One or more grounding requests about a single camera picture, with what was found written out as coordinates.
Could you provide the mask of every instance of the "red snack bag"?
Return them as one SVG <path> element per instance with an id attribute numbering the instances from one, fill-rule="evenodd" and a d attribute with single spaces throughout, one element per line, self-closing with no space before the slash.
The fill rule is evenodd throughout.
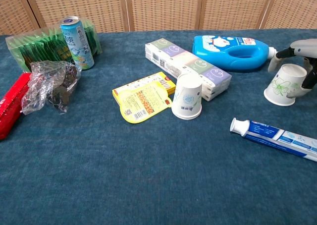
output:
<path id="1" fill-rule="evenodd" d="M 23 73 L 0 101 L 0 140 L 10 132 L 21 115 L 21 100 L 28 91 L 31 73 Z"/>

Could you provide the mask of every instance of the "woven panel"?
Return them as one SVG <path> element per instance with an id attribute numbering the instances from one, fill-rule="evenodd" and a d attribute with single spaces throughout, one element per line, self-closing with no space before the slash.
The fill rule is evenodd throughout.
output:
<path id="1" fill-rule="evenodd" d="M 18 34 L 33 30 L 20 0 L 0 0 L 0 34 Z"/>
<path id="2" fill-rule="evenodd" d="M 254 29 L 265 0 L 206 0 L 202 29 Z"/>
<path id="3" fill-rule="evenodd" d="M 195 29 L 199 0 L 131 0 L 134 30 Z"/>
<path id="4" fill-rule="evenodd" d="M 317 28 L 316 0 L 274 0 L 264 28 Z"/>
<path id="5" fill-rule="evenodd" d="M 97 32 L 124 31 L 120 0 L 35 0 L 46 25 L 76 15 L 91 20 Z"/>

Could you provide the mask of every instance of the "crumpled plastic wrapper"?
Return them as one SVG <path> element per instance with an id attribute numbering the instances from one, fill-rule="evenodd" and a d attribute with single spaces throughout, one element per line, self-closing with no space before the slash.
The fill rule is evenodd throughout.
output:
<path id="1" fill-rule="evenodd" d="M 66 113 L 69 97 L 77 86 L 81 69 L 67 61 L 49 60 L 32 62 L 31 68 L 29 90 L 22 98 L 21 111 L 27 115 L 49 102 L 60 114 Z"/>

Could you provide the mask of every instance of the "yellow snack box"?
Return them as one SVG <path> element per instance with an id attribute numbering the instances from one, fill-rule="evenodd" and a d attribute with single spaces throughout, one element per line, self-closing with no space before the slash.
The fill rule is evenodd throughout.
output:
<path id="1" fill-rule="evenodd" d="M 129 123 L 139 123 L 172 106 L 162 84 L 153 81 L 138 89 L 124 90 L 118 95 L 120 112 Z"/>
<path id="2" fill-rule="evenodd" d="M 164 88 L 166 89 L 168 95 L 173 94 L 175 92 L 175 87 L 176 85 L 168 78 L 162 71 L 155 73 L 153 75 L 144 77 L 140 80 L 133 81 L 132 83 L 123 85 L 119 88 L 116 88 L 112 90 L 113 97 L 117 101 L 117 103 L 120 105 L 119 100 L 118 100 L 118 95 L 120 92 L 124 90 L 133 90 L 140 88 L 141 86 L 144 86 L 150 82 L 159 82 Z"/>

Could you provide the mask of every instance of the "table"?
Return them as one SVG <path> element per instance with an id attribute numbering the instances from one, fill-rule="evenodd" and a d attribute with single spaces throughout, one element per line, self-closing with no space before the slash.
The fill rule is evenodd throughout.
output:
<path id="1" fill-rule="evenodd" d="M 0 142 L 0 224 L 317 224 L 317 163 L 229 132 L 236 117 L 317 138 L 316 89 L 293 106 L 273 105 L 263 96 L 274 76 L 268 62 L 230 72 L 228 90 L 203 100 L 194 120 L 170 109 L 139 124 L 121 116 L 111 90 L 161 71 L 145 58 L 145 43 L 163 37 L 191 51 L 201 34 L 282 50 L 317 30 L 99 34 L 103 53 L 82 72 L 68 112 L 45 105 L 20 117 Z M 5 37 L 1 97 L 22 73 Z"/>

